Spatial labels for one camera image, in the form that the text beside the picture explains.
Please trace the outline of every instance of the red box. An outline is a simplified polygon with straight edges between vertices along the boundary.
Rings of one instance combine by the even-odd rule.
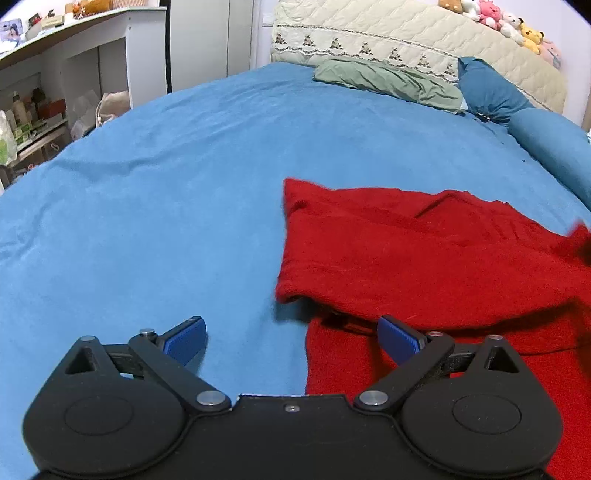
[[[43,120],[47,120],[58,113],[64,113],[66,111],[66,101],[64,99],[57,100],[55,102],[50,103],[49,105],[44,105],[39,107],[39,117],[43,118]]]

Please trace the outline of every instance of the triangular cutout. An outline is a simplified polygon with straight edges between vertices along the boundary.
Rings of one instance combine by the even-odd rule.
[[[95,371],[95,362],[90,348],[82,348],[66,369],[67,375]]]
[[[519,373],[519,369],[511,360],[509,354],[503,347],[495,347],[491,350],[491,357],[488,363],[488,370],[507,372],[509,374]]]

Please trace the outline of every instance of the headboard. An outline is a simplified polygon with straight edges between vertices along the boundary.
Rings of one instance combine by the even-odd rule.
[[[566,82],[541,57],[462,15],[414,0],[280,0],[273,61],[387,60],[457,82],[457,59],[478,57],[539,108],[562,113]]]

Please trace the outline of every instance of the desk top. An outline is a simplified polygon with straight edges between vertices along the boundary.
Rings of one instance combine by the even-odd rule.
[[[76,35],[90,27],[94,27],[110,18],[118,17],[130,11],[165,11],[166,7],[129,7],[109,10],[100,14],[76,20],[68,25],[54,28],[50,33],[38,35],[31,40],[22,43],[14,50],[0,57],[0,70],[10,67],[20,61],[39,55],[49,50],[59,42]]]

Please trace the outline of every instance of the silver rivet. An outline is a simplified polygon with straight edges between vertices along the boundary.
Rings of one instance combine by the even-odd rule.
[[[196,400],[197,403],[200,403],[205,407],[214,407],[223,403],[223,401],[226,400],[226,396],[218,390],[206,390],[197,395]]]
[[[388,401],[388,396],[380,390],[367,390],[359,396],[359,399],[364,405],[379,407]]]

